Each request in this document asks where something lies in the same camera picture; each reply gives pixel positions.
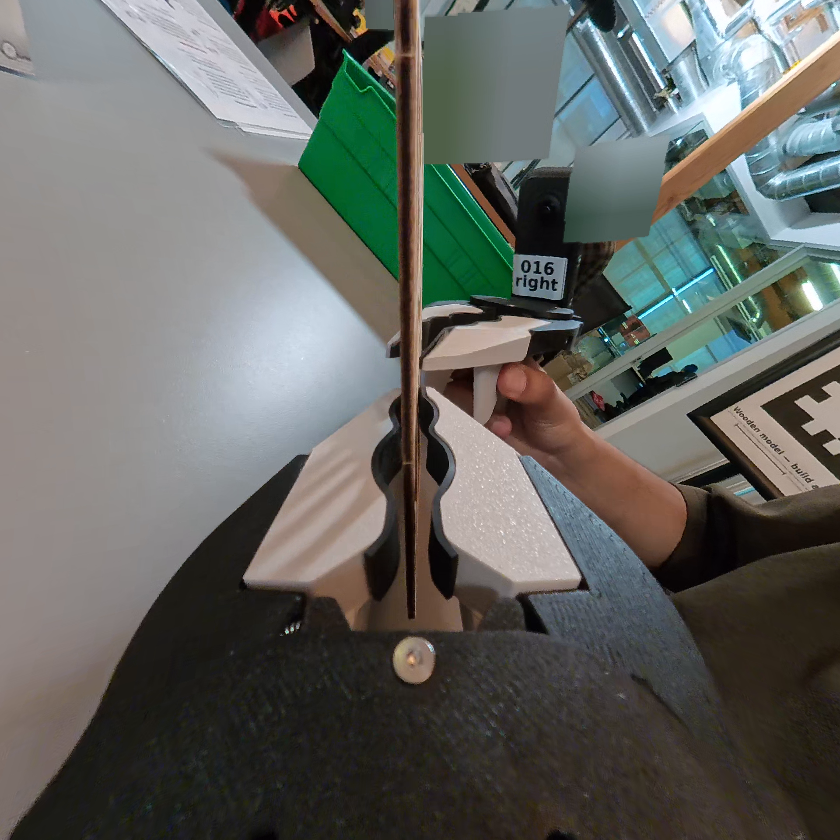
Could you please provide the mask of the wooden beam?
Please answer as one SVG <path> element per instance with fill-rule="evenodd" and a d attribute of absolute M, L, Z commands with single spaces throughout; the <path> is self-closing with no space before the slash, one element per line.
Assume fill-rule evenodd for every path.
<path fill-rule="evenodd" d="M 684 202 L 838 78 L 839 34 L 835 34 L 664 175 L 653 220 Z"/>

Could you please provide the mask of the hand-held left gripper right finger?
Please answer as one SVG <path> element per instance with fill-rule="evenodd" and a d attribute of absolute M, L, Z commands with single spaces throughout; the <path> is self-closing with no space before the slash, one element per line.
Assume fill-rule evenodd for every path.
<path fill-rule="evenodd" d="M 459 631 L 461 608 L 474 623 L 500 597 L 572 592 L 582 577 L 518 453 L 441 392 L 433 431 L 455 457 L 440 502 L 446 540 L 457 552 L 455 591 L 445 598 L 420 560 L 420 627 Z"/>

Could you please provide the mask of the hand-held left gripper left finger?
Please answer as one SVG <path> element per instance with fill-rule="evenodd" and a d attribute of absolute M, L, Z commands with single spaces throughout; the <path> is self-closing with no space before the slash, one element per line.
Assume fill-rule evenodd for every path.
<path fill-rule="evenodd" d="M 243 581 L 249 589 L 332 598 L 353 629 L 408 626 L 402 434 L 386 392 L 316 446 Z"/>

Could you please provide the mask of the silver ventilation duct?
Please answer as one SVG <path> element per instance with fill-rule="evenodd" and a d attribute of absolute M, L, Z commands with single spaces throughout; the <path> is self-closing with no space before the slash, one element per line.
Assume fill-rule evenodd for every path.
<path fill-rule="evenodd" d="M 752 184 L 764 198 L 787 201 L 839 184 L 839 118 L 801 119 L 777 129 L 744 154 Z"/>

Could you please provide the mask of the person's right hand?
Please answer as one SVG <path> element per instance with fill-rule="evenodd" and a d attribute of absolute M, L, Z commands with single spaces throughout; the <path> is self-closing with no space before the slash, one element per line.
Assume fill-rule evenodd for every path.
<path fill-rule="evenodd" d="M 488 431 L 557 479 L 578 468 L 592 448 L 592 431 L 537 362 L 503 365 L 496 388 Z"/>

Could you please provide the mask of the printed paper sheet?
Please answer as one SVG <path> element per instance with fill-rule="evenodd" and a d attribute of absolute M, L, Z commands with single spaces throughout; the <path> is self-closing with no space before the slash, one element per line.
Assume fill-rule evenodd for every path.
<path fill-rule="evenodd" d="M 312 129 L 195 1 L 104 1 L 104 6 L 221 123 L 308 140 Z"/>

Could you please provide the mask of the person's right forearm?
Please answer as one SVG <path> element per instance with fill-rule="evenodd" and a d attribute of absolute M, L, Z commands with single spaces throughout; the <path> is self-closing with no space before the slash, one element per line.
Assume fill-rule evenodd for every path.
<path fill-rule="evenodd" d="M 838 568 L 838 486 L 752 505 L 672 484 L 582 423 L 554 435 L 551 470 L 673 592 L 763 561 Z"/>

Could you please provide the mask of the laser-cut wooden model sheet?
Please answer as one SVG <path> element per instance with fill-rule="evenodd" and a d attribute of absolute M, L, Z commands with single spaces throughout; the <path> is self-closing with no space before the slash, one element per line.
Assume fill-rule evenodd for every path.
<path fill-rule="evenodd" d="M 406 614 L 417 611 L 420 353 L 424 154 L 422 40 L 417 1 L 394 3 L 397 237 L 400 286 L 401 427 Z"/>

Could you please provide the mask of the green plastic bin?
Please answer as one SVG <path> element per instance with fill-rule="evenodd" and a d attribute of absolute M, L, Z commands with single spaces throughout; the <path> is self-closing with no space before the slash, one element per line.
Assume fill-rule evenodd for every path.
<path fill-rule="evenodd" d="M 299 169 L 398 279 L 396 102 L 346 51 Z M 424 167 L 423 304 L 509 298 L 513 247 L 446 164 Z"/>

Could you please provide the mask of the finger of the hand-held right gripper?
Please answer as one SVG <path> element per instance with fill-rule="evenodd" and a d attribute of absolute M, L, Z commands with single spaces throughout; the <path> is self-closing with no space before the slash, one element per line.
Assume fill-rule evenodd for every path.
<path fill-rule="evenodd" d="M 498 319 L 442 331 L 421 361 L 422 371 L 454 371 L 523 361 L 534 319 Z"/>
<path fill-rule="evenodd" d="M 498 319 L 525 319 L 508 301 L 451 301 L 425 308 L 421 314 L 420 359 L 438 335 L 449 328 Z"/>

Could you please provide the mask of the grey desk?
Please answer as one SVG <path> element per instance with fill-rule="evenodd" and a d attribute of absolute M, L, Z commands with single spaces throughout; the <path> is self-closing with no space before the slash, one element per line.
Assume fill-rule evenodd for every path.
<path fill-rule="evenodd" d="M 2 838 L 182 563 L 398 370 L 396 283 L 101 2 L 2 73 Z"/>

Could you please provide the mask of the person's torso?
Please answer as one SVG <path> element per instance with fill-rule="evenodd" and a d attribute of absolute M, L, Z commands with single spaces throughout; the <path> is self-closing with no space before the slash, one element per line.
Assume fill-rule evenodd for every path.
<path fill-rule="evenodd" d="M 838 544 L 662 573 L 729 717 L 811 838 L 838 838 Z"/>

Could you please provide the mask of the black framed poster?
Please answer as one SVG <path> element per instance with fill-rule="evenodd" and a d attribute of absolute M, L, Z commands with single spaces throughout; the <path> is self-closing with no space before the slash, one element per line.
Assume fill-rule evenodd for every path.
<path fill-rule="evenodd" d="M 765 500 L 839 482 L 839 333 L 688 414 Z"/>

